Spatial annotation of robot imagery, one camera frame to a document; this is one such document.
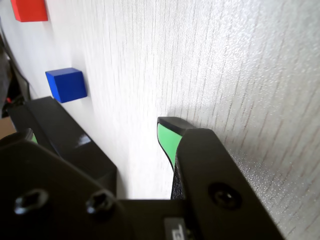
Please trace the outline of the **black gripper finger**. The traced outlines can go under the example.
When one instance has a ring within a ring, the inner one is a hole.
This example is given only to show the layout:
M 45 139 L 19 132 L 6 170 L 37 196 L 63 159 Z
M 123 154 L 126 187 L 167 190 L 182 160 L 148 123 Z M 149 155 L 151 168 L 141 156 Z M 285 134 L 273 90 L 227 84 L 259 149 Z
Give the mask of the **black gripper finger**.
M 52 97 L 31 100 L 9 109 L 15 129 L 32 129 L 36 141 L 69 162 L 104 188 L 117 188 L 117 167 Z
M 281 240 L 282 234 L 217 135 L 179 117 L 157 119 L 157 139 L 179 177 L 202 240 Z

